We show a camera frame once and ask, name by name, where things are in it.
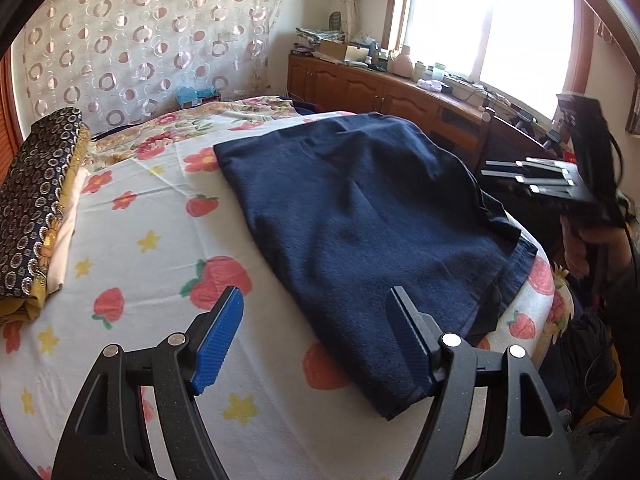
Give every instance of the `black patterned pillow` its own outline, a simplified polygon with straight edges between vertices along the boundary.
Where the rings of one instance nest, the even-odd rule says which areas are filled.
[[[33,320],[89,130],[77,108],[33,124],[0,187],[0,323]]]

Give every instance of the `bed sheet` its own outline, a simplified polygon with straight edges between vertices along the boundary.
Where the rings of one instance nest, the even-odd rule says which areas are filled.
[[[290,100],[261,96],[171,112],[89,144],[84,166],[95,173],[127,158],[151,158],[164,147],[219,130],[245,130],[297,117]]]
[[[389,422],[375,412],[260,255],[211,148],[336,115],[207,134],[90,177],[64,289],[34,323],[5,326],[1,341],[0,407],[18,448],[43,478],[100,350],[113,342],[126,351],[158,344],[210,308],[227,283],[244,292],[244,317],[218,380],[197,403],[229,478],[400,476],[430,399]],[[553,293],[538,246],[529,279],[480,346],[501,351],[518,343],[531,354]],[[151,388],[144,388],[143,404],[158,472],[172,479]],[[461,459],[478,441],[483,406],[478,389]]]

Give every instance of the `person's arm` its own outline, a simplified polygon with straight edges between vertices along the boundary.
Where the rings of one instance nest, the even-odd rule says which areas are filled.
[[[585,242],[609,246],[603,298],[620,361],[623,391],[633,413],[640,402],[640,290],[636,285],[632,249],[623,229],[585,228],[576,233],[565,218],[561,220],[564,259],[576,278],[584,278],[590,273]]]

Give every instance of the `black sleeve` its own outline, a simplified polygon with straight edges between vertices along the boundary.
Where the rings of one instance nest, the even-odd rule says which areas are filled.
[[[603,296],[607,323],[620,361],[623,391],[633,413],[640,402],[640,290],[633,262]]]

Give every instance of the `window pane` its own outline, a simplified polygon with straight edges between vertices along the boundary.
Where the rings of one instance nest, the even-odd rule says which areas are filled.
[[[495,0],[481,80],[552,118],[573,30],[574,0]]]
[[[413,61],[471,74],[490,0],[412,0],[404,44]]]

